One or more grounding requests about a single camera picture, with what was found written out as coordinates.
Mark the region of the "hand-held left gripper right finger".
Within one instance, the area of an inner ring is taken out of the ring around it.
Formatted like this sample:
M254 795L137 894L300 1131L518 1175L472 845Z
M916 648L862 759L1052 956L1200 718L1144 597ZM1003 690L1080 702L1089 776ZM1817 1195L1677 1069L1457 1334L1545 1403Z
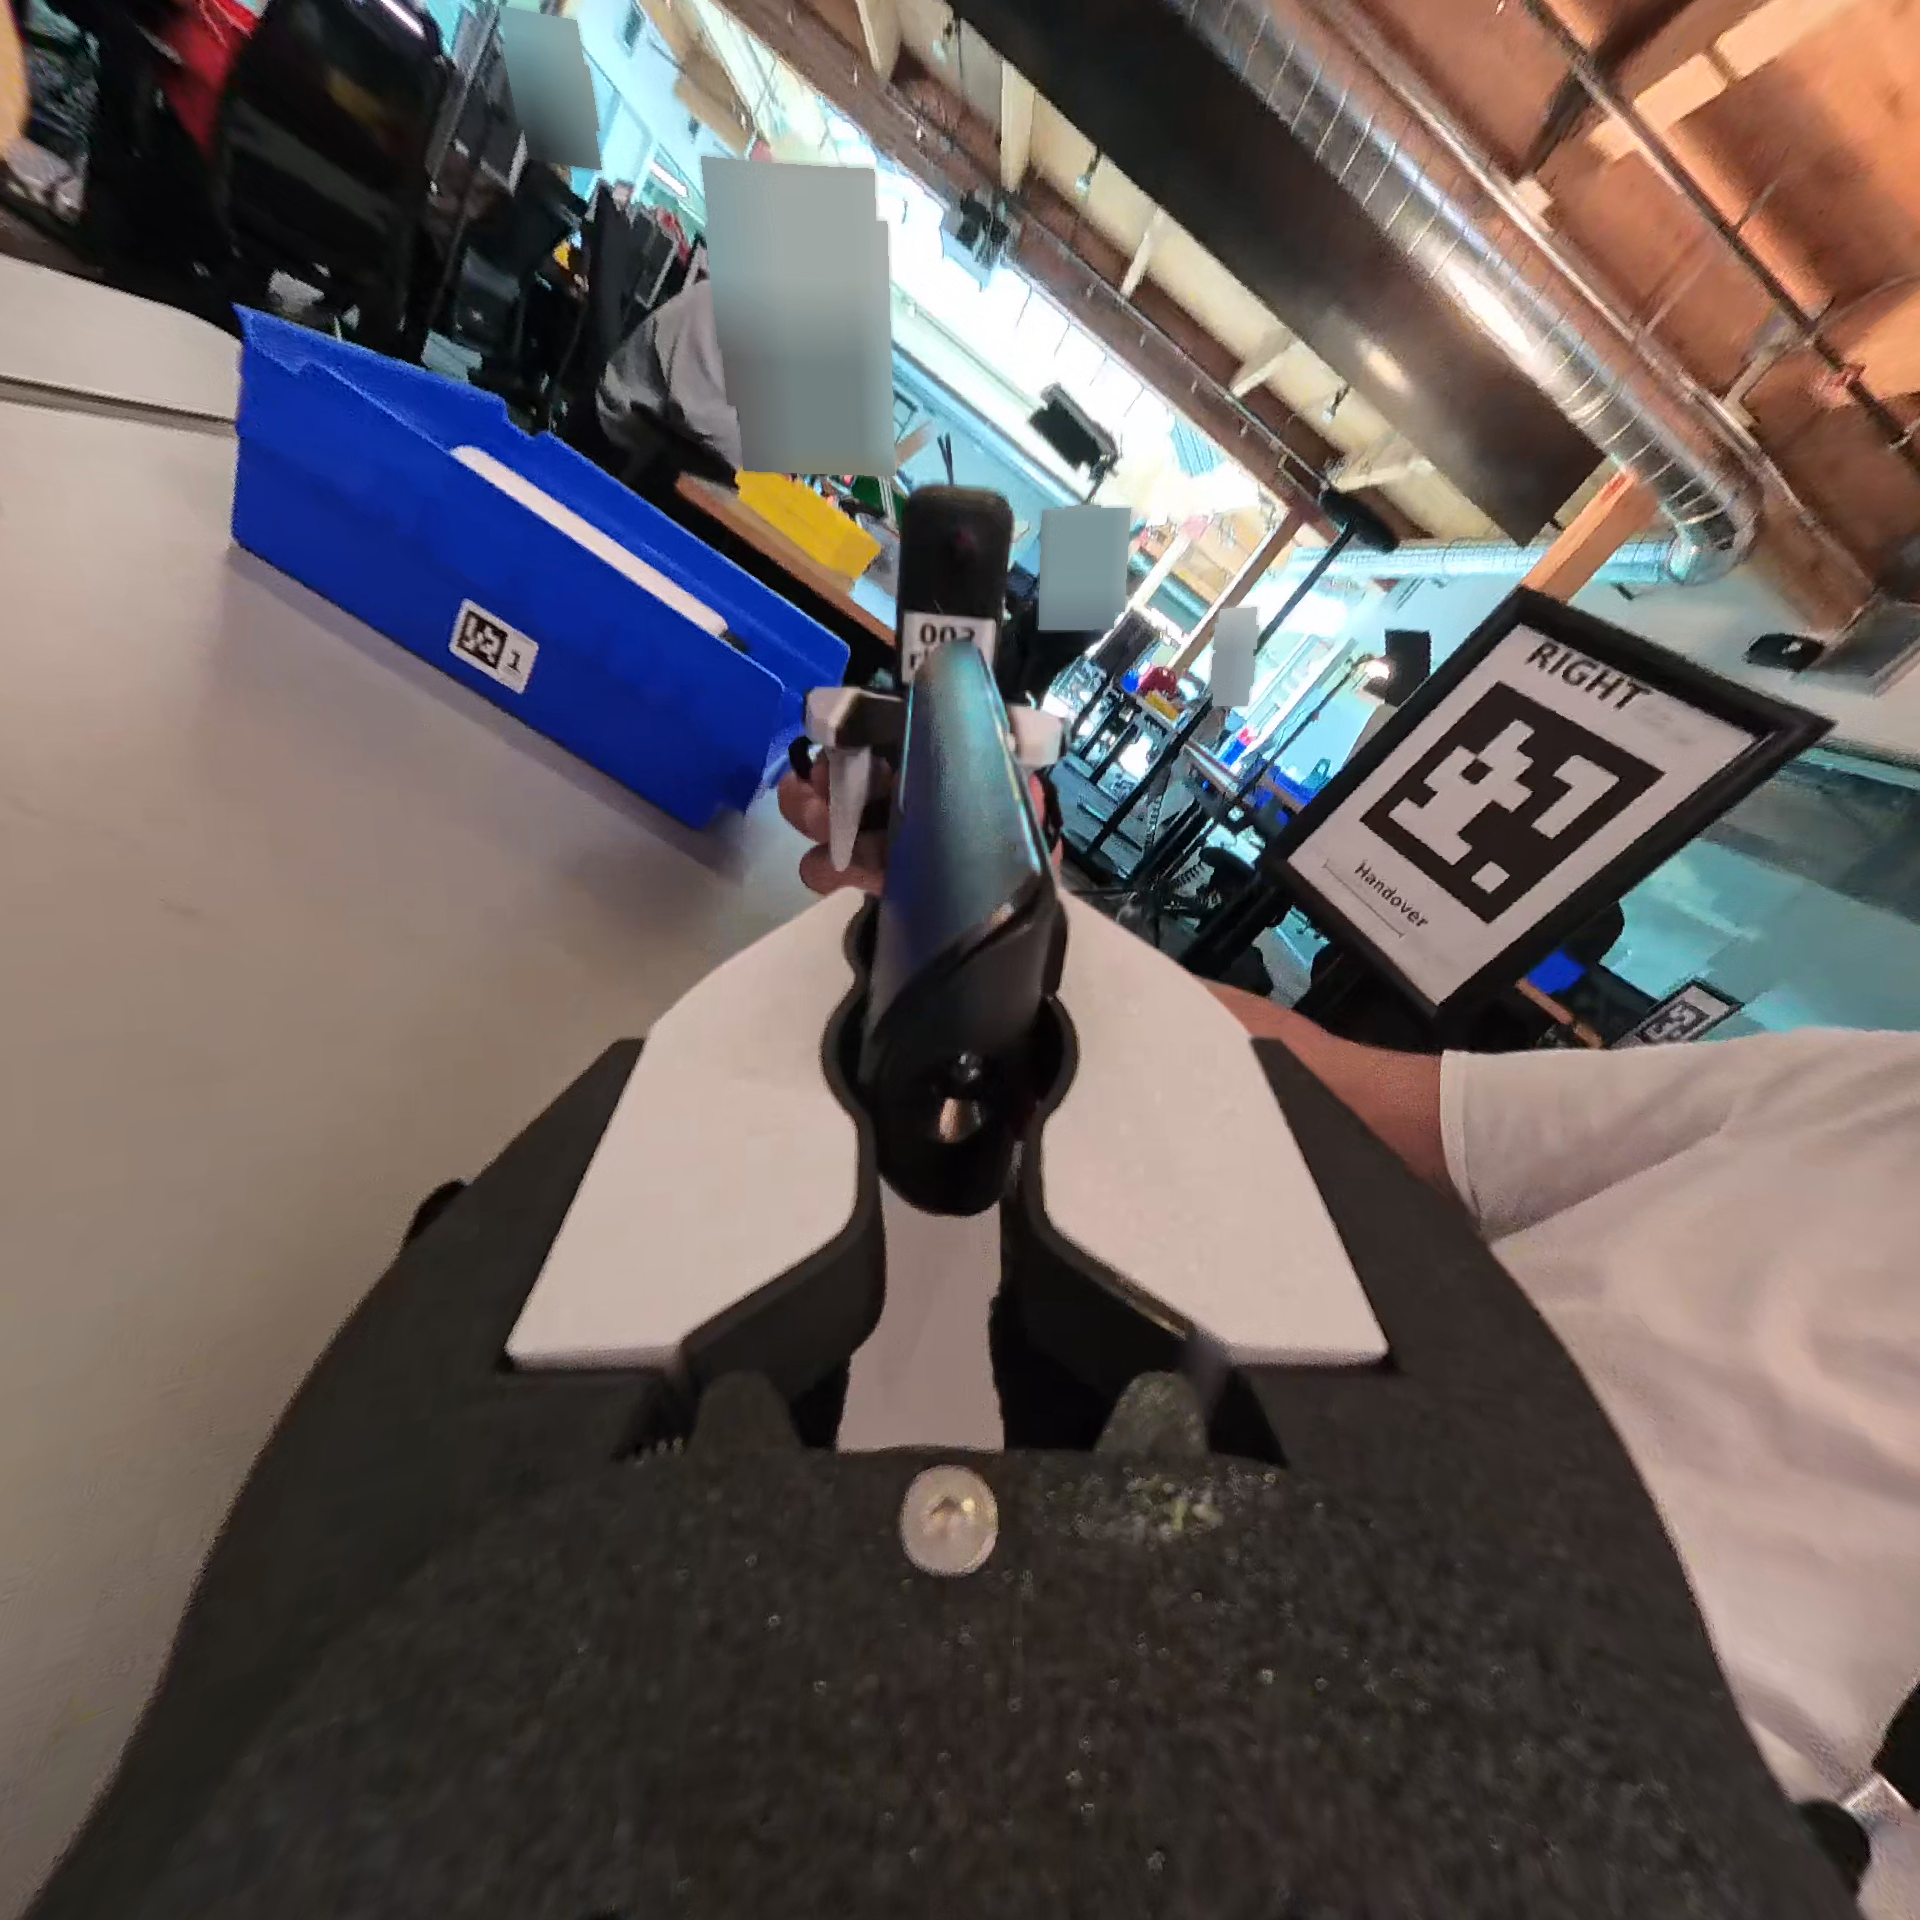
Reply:
M1277 1454L1258 1379L1388 1357L1256 1039L1073 898L1000 1266L1016 1403L1045 1447L1090 1445L1134 1381L1178 1376L1213 1452Z

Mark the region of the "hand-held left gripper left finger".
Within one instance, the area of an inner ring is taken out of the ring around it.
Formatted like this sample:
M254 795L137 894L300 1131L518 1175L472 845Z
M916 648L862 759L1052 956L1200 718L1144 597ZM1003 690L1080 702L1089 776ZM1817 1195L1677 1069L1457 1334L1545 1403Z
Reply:
M657 1019L514 1323L518 1373L768 1381L827 1447L875 1330L874 1130L841 1066L867 898L818 901Z

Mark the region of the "black rounded object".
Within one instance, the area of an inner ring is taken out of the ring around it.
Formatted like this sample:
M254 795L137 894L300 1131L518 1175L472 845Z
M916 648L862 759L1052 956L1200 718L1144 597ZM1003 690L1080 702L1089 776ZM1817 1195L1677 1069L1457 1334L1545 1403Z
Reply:
M979 1215L1013 1189L1068 1076L1066 949L993 666L939 642L906 692L853 1082L880 1176L915 1210Z

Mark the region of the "blue plastic storage bin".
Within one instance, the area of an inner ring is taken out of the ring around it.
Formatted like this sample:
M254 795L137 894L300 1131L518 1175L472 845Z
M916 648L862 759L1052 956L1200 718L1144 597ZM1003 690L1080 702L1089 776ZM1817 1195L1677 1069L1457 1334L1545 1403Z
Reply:
M849 644L500 397L240 309L230 539L693 830L787 767ZM718 611L736 652L450 459L477 446Z

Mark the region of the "person's right hand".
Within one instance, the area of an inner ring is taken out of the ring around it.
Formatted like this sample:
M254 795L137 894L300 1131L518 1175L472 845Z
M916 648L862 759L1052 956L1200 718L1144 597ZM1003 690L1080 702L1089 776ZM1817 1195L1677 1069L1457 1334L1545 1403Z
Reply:
M829 848L829 776L825 759L817 759L805 774L787 770L776 791L778 811L801 836L801 883L817 896L838 892L874 894L875 871L849 861L837 867Z

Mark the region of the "yellow box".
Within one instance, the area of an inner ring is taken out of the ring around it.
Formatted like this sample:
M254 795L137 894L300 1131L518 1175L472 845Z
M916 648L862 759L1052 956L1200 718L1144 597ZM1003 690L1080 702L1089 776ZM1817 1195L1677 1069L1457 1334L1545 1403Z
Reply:
M829 576L853 583L880 556L880 539L811 483L780 471L736 471L734 480L741 504Z

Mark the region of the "wooden work table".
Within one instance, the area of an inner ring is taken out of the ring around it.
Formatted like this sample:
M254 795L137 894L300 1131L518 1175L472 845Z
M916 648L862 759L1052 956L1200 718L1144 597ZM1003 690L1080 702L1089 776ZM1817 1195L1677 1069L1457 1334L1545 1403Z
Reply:
M778 587L801 607L829 611L827 628L835 632L860 628L865 644L878 644L889 653L897 648L894 603L875 591L862 597L860 583L811 557L796 539L748 507L732 486L684 471L677 475L674 499L674 515L754 579Z

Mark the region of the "white cylinder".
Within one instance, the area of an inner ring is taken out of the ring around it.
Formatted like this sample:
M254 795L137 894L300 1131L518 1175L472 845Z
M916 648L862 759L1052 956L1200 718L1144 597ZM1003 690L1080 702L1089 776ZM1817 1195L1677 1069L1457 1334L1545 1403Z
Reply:
M708 637L720 639L741 653L746 652L746 642L738 636L734 636L732 626L718 611L714 611L707 600L697 599L693 591L674 583L666 573L660 573L659 567L638 557L629 546L600 531L582 515L577 515L571 507L566 507L555 495L537 486L517 468L510 468L486 450L466 444L452 448L450 459L468 474L475 474L477 478L490 483L491 490L513 500L514 507L532 515L547 527L580 546L593 559L600 559L601 565L611 567L612 573L636 586L660 607L667 607L673 614L684 616L690 626L707 632Z

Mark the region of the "printed marker sign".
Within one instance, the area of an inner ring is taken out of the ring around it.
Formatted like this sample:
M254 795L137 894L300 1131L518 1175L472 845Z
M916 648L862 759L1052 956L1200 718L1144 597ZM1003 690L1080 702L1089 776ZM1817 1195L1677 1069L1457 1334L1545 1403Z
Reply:
M1832 727L1516 587L1260 872L1435 1030L1457 1030Z

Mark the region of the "black office chair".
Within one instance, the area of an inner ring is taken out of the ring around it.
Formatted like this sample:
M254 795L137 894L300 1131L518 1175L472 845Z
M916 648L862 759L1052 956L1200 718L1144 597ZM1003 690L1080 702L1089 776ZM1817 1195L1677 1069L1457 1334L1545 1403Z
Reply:
M448 61L420 5L269 2L230 64L210 203L224 295L265 309L285 274L401 356L409 340L427 141Z

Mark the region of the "red bag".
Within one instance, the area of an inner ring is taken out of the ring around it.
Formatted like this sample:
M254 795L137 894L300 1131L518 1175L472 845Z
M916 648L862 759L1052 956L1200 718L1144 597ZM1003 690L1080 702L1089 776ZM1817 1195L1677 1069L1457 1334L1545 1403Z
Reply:
M257 8L248 2L173 2L153 29L172 54L161 94L204 159L214 158L224 94L254 27Z

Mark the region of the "narrow silver duct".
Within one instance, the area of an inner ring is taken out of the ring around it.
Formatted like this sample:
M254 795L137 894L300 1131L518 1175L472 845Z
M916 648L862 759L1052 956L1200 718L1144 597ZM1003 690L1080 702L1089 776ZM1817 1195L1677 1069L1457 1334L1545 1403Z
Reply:
M1749 559L1762 483L1718 403L1603 292L1358 5L1178 2L1172 14L1380 238L1650 493L1673 586Z

